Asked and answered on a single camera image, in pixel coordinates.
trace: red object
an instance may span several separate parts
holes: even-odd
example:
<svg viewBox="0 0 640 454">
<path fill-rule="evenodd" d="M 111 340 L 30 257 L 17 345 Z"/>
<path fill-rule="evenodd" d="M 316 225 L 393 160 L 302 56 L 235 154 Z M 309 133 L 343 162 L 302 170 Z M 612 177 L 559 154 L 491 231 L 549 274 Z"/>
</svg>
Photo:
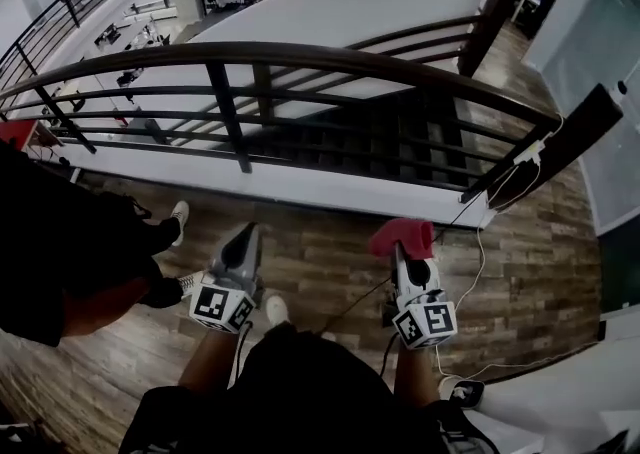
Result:
<svg viewBox="0 0 640 454">
<path fill-rule="evenodd" d="M 36 120 L 0 122 L 0 139 L 9 144 L 14 139 L 16 149 L 23 150 L 33 135 L 36 123 Z"/>
<path fill-rule="evenodd" d="M 398 218 L 387 221 L 369 240 L 369 252 L 388 257 L 401 242 L 412 260 L 433 258 L 433 223 L 419 219 Z"/>
</svg>

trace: hallway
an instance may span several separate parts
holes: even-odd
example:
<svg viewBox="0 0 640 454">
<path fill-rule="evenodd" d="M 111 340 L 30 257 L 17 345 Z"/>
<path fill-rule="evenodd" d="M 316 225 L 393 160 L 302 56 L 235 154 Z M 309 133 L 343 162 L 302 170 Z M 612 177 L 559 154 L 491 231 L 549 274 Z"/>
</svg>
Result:
<svg viewBox="0 0 640 454">
<path fill-rule="evenodd" d="M 519 63 L 525 43 L 505 26 L 476 77 L 549 105 L 540 80 Z M 517 131 L 517 122 L 509 122 L 501 128 Z M 292 320 L 302 329 L 321 328 L 389 275 L 388 262 L 367 253 L 370 235 L 385 218 L 90 174 L 82 183 L 133 195 L 155 219 L 170 214 L 179 199 L 190 203 L 185 242 L 158 256 L 170 276 L 201 270 L 222 233 L 239 222 L 258 221 L 264 232 L 265 285 L 287 300 Z M 489 363 L 527 364 L 594 340 L 600 255 L 577 163 L 498 216 L 482 233 L 482 242 L 487 256 L 483 276 L 458 311 L 459 334 L 440 349 L 445 372 L 464 376 Z M 475 232 L 449 230 L 434 251 L 443 286 L 456 301 L 480 266 Z M 331 329 L 339 343 L 376 370 L 392 334 L 381 328 L 388 290 L 371 295 Z M 267 329 L 263 314 L 252 320 L 255 328 L 243 357 Z M 186 303 L 159 311 L 136 306 L 111 327 L 91 337 L 65 339 L 57 350 L 0 332 L 0 398 L 16 418 L 41 418 L 72 452 L 115 452 L 144 392 L 175 384 L 204 333 L 188 318 Z M 389 383 L 395 353 L 387 367 Z M 521 370 L 492 368 L 480 379 Z"/>
</svg>

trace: white sneaker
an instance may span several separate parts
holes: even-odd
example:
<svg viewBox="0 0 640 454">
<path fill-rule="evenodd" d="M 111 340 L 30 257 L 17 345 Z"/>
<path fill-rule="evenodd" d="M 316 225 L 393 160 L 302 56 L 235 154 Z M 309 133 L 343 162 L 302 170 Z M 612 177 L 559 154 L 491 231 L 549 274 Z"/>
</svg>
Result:
<svg viewBox="0 0 640 454">
<path fill-rule="evenodd" d="M 271 296 L 267 299 L 266 311 L 267 319 L 269 319 L 272 328 L 283 322 L 289 322 L 287 304 L 280 296 Z"/>
<path fill-rule="evenodd" d="M 199 283 L 213 283 L 213 277 L 206 271 L 198 271 L 197 273 L 190 274 L 189 276 L 183 276 L 178 278 L 180 287 L 182 287 L 182 299 L 191 296 Z"/>
<path fill-rule="evenodd" d="M 184 225 L 187 224 L 187 219 L 189 219 L 189 204 L 185 201 L 179 201 L 176 203 L 176 206 L 173 208 L 173 212 L 171 213 L 171 217 L 176 218 L 180 222 L 180 235 L 173 242 L 172 246 L 180 246 L 184 239 Z"/>
</svg>

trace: black and white marker cube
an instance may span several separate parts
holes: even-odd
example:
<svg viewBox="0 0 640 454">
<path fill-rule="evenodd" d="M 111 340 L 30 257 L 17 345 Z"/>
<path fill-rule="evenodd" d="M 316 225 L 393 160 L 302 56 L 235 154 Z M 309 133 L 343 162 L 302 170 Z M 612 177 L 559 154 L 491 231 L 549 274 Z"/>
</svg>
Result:
<svg viewBox="0 0 640 454">
<path fill-rule="evenodd" d="M 393 324 L 408 349 L 435 346 L 458 333 L 451 301 L 407 305 Z"/>
<path fill-rule="evenodd" d="M 191 296 L 189 315 L 208 328 L 237 334 L 255 307 L 244 291 L 201 284 Z"/>
</svg>

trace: white table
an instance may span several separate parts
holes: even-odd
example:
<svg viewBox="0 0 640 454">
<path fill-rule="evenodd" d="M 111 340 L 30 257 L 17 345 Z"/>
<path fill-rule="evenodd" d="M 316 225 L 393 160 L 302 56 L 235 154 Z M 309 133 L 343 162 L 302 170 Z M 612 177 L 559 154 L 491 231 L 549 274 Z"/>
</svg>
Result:
<svg viewBox="0 0 640 454">
<path fill-rule="evenodd" d="M 518 7 L 516 8 L 516 11 L 513 13 L 513 16 L 511 17 L 511 22 L 515 22 L 516 19 L 518 18 L 518 15 L 522 10 L 522 6 L 524 6 L 524 1 L 529 1 L 530 3 L 535 4 L 536 6 L 540 6 L 539 0 L 520 0 L 520 2 L 518 3 Z"/>
</svg>

